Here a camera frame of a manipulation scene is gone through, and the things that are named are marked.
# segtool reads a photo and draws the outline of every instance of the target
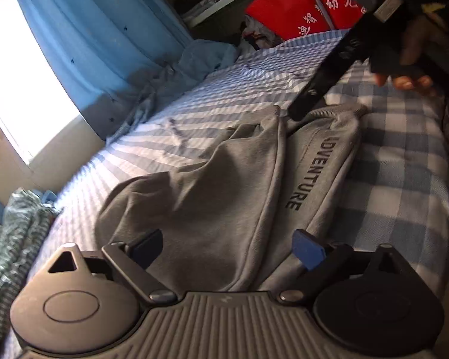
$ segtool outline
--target window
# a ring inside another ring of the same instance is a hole
[[[0,0],[0,127],[10,143],[28,165],[78,114],[17,0]]]

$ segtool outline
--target metal screw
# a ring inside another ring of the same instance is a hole
[[[173,293],[171,290],[155,290],[152,291],[149,295],[151,301],[155,303],[169,303],[169,302],[175,302],[177,297],[176,294]]]
[[[304,298],[304,294],[300,290],[285,290],[281,292],[280,298],[286,302],[298,302]]]

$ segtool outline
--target plaid bed sheet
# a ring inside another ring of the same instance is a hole
[[[97,153],[65,187],[57,218],[30,276],[65,242],[94,249],[93,225],[104,199],[128,178],[191,163],[243,112],[271,104],[286,108],[342,31],[289,40],[244,56],[209,75],[136,131]],[[362,145],[347,176],[329,237],[357,249],[392,243],[441,294],[449,267],[449,156],[444,106],[419,95],[373,84],[354,65],[327,95],[328,105],[359,101]],[[11,333],[3,358],[18,355]]]

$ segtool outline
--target red fabric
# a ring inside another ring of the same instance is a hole
[[[362,16],[352,0],[321,0],[338,30],[352,27]],[[284,40],[329,31],[315,0],[254,0],[246,13]]]

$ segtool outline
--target bed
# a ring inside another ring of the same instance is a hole
[[[342,37],[329,31],[240,57],[210,74],[132,133],[98,152],[59,195],[63,209],[44,242],[32,277],[65,242],[95,248],[93,226],[108,193],[131,177],[191,163],[220,131],[246,111],[286,108]],[[449,268],[449,155],[442,102],[377,87],[355,64],[328,93],[328,105],[359,101],[362,143],[347,175],[329,238],[356,249],[392,243],[436,294]],[[2,358],[18,355],[13,333]]]

